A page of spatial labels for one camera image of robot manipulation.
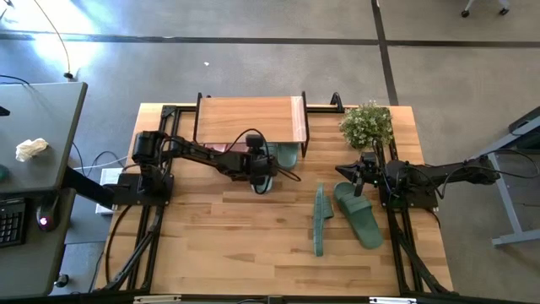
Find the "green leaves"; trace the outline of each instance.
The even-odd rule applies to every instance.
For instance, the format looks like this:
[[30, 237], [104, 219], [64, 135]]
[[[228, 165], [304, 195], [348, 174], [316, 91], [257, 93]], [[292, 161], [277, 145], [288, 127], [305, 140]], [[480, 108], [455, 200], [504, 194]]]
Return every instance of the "green leaves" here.
[[348, 109], [339, 124], [345, 140], [355, 149], [370, 147], [374, 138], [383, 144], [392, 140], [392, 117], [388, 108], [370, 100], [356, 109]]

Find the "wooden tabletop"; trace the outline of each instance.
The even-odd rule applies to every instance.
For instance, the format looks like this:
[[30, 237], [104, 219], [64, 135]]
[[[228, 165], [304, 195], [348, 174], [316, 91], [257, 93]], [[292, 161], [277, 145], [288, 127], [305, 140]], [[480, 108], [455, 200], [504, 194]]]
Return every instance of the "wooden tabletop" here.
[[248, 128], [261, 131], [270, 143], [304, 142], [305, 113], [302, 96], [201, 99], [198, 143], [230, 144]]
[[[134, 133], [157, 130], [162, 105], [142, 104]], [[391, 106], [390, 111], [399, 158], [423, 163], [412, 108]], [[364, 249], [332, 198], [335, 216], [325, 222], [324, 256], [313, 253], [311, 216], [317, 183], [324, 182], [325, 194], [331, 197], [334, 184], [345, 181], [334, 166], [359, 158], [338, 130], [341, 116], [309, 114], [309, 150], [294, 168], [302, 182], [277, 176], [266, 195], [253, 193], [247, 182], [231, 182], [214, 168], [174, 160], [175, 190], [165, 210], [152, 293], [398, 295], [386, 212], [371, 186], [366, 185], [364, 193], [373, 203], [382, 246]], [[182, 113], [179, 134], [191, 139], [193, 124], [194, 114]], [[112, 274], [133, 250], [140, 210], [132, 208], [119, 225], [111, 244]], [[419, 256], [451, 290], [435, 218], [425, 210], [411, 209], [411, 221]], [[405, 269], [413, 286], [406, 258]], [[102, 263], [96, 287], [105, 284], [104, 273]]]

